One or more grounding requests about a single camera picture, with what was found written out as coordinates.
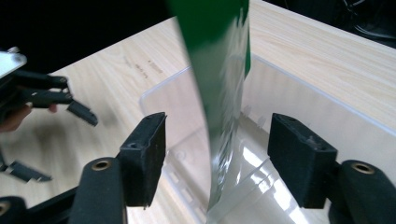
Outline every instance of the light wood surface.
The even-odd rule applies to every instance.
[[[395,132],[395,49],[258,0],[251,1],[250,25],[253,53]],[[0,196],[20,195],[32,206],[73,188],[87,162],[117,154],[143,118],[142,93],[186,66],[176,20],[170,19],[55,72],[69,77],[76,99],[100,123],[93,128],[60,106],[54,115],[37,109],[16,132],[0,134],[8,161],[54,177],[23,184],[0,175]],[[153,205],[130,209],[128,216],[135,223],[193,222],[164,178]]]

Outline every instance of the clear plastic container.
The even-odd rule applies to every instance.
[[[267,156],[273,113],[294,117],[337,148],[337,160],[366,161],[396,183],[396,132],[257,56],[245,80],[237,144],[219,202],[206,212],[210,158],[190,68],[147,91],[145,115],[168,115],[163,173],[197,223],[328,223],[325,209],[302,209]]]

